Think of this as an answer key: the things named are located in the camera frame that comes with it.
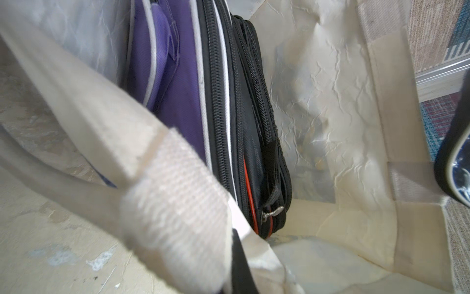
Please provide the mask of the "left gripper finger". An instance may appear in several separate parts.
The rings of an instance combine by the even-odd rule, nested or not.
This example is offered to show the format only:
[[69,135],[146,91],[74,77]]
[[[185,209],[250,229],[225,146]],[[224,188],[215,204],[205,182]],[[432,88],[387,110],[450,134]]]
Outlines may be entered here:
[[242,243],[236,229],[232,229],[232,261],[228,280],[220,290],[221,294],[258,294]]

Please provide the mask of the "canvas tote bag starry print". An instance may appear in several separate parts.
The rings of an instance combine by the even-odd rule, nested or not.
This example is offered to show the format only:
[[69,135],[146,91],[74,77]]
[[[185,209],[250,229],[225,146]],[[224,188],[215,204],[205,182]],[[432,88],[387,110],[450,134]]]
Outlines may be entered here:
[[450,294],[398,1],[225,1],[257,32],[292,201],[264,239],[127,92],[132,1],[1,2],[1,292]]

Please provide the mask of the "clear ping pong set case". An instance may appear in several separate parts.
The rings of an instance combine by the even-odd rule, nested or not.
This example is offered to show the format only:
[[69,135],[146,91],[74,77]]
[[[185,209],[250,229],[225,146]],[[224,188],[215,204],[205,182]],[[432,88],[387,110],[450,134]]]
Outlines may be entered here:
[[439,187],[466,207],[470,205],[470,73],[463,79],[455,115],[434,163]]

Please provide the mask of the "black red paddle case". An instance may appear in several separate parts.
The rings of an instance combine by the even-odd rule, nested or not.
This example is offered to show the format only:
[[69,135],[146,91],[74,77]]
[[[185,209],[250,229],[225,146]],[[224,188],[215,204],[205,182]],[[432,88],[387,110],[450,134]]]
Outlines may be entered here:
[[292,184],[253,24],[225,1],[192,1],[206,164],[254,232],[284,227]]

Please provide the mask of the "purple paddle case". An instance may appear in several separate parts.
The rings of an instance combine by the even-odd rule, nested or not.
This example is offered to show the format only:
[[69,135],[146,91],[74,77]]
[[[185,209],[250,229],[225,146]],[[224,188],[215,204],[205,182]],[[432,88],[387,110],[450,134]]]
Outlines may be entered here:
[[212,166],[196,1],[132,1],[127,92]]

